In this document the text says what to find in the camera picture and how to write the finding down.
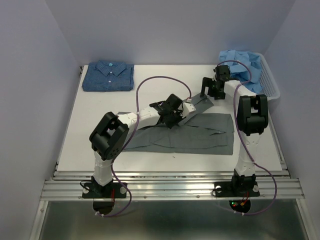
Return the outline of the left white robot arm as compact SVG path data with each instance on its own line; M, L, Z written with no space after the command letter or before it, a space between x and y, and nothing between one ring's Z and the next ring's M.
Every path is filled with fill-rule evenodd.
M124 199L127 184L113 180L112 165L115 158L133 138L134 132L164 124L172 128L195 111L188 99L181 100L171 94L167 100L151 103L149 106L126 114L106 113L95 127L89 141L94 153L94 172L90 182L83 184L84 199Z

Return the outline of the aluminium mounting rail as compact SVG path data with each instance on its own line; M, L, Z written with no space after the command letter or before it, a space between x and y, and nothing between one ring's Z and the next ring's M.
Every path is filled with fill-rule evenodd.
M231 172L118 172L118 178L127 183L133 201L205 201L215 200L212 191L215 182L229 182ZM79 175L58 173L44 183L42 201L81 201L80 182L88 180L87 172ZM287 170L275 173L272 180L265 172L257 173L259 200L304 199L300 181L291 178Z

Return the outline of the white plastic basket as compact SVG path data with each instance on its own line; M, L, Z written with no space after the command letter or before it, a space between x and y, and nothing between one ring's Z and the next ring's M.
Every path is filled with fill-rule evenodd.
M276 83L276 80L271 72L271 69L261 53L256 53L260 56L261 75L260 85L262 86L262 93L267 96L268 101L277 100L280 98L281 93Z

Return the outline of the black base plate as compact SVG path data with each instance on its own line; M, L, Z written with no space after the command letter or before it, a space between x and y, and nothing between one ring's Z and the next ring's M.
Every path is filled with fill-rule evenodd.
M118 182L110 182L101 186L96 182L80 182L83 199L125 199L127 190Z
M214 192L215 196L218 198L246 197L247 194L249 194L249 197L259 197L260 191L257 187L257 182L243 185L236 185L231 181L214 182Z

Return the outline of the folded dark blue checked shirt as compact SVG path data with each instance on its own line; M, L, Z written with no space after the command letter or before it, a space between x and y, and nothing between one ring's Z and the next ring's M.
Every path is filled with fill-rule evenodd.
M134 64L99 60L88 65L82 82L85 92L129 92L134 88Z

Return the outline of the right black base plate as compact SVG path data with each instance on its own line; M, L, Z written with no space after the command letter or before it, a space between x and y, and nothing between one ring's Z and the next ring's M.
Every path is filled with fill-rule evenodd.
M218 198L246 197L247 194L249 194L249 197L259 197L260 191L257 187L257 182L243 185L236 185L231 181L214 182L214 192L215 196Z

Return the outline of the grey long sleeve shirt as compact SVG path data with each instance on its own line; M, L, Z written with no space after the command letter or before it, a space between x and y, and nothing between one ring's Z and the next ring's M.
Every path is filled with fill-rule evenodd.
M205 113L214 106L206 95L191 99L195 113L179 125L164 124L139 129L124 149L126 152L154 152L202 155L232 155L234 123L225 113Z

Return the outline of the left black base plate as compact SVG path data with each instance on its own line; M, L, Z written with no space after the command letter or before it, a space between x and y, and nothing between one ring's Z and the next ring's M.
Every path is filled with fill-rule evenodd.
M83 199L125 199L127 190L118 182L110 182L101 186L96 182L80 182Z

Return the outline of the crumpled light blue shirt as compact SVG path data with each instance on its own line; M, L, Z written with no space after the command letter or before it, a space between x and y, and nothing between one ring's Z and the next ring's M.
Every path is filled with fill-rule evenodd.
M259 94L263 87L260 83L262 73L261 57L257 53L250 51L223 50L219 53L220 62L229 67L232 78L238 79L240 82L248 82L245 87Z

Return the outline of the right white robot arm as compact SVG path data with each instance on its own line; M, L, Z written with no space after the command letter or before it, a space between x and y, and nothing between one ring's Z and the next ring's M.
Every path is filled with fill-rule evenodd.
M268 98L248 90L239 80L232 78L227 65L219 64L214 72L214 78L202 79L200 95L204 96L208 88L207 95L216 100L232 97L234 121L241 144L231 181L215 182L213 195L218 198L258 197L254 156L261 135L269 124Z

